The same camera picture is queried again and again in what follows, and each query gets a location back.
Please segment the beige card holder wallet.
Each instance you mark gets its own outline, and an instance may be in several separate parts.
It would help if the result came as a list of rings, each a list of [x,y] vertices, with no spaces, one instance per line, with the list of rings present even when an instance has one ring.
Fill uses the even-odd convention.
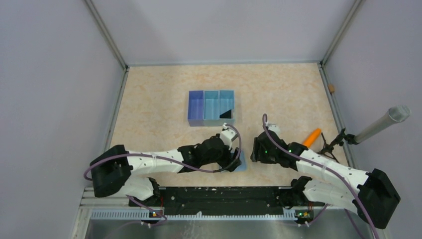
[[[223,156],[217,160],[219,168],[226,168],[228,172],[243,172],[246,170],[246,160],[243,150],[240,151],[239,157],[237,157],[239,148],[236,148],[234,152],[225,152]]]

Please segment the black credit card stack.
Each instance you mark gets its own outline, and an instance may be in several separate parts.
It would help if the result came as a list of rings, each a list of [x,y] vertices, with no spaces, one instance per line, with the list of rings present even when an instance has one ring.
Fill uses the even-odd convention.
[[[227,110],[219,116],[220,119],[232,119],[233,118],[233,110]]]

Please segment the blue three-compartment box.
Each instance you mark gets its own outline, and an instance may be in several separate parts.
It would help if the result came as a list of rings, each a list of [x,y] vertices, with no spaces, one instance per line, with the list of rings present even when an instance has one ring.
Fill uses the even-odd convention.
[[[232,119],[220,119],[227,110],[233,110]],[[188,124],[195,126],[221,126],[235,123],[234,90],[195,90],[188,94]]]

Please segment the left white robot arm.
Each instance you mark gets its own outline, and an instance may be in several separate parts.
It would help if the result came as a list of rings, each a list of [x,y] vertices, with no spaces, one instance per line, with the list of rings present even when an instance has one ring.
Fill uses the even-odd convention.
[[[232,148],[219,134],[202,143],[161,152],[133,152],[120,144],[94,159],[84,177],[92,182],[97,198],[121,193],[153,206],[160,193],[149,174],[232,172],[241,164],[240,156],[241,147]]]

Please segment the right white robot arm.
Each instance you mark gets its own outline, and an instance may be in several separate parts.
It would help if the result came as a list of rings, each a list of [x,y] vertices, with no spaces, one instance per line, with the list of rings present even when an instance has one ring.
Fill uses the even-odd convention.
[[[271,130],[255,137],[251,160],[303,173],[291,183],[296,204],[311,201],[343,208],[377,229],[387,227],[401,200],[384,171],[342,165],[300,143],[286,144]]]

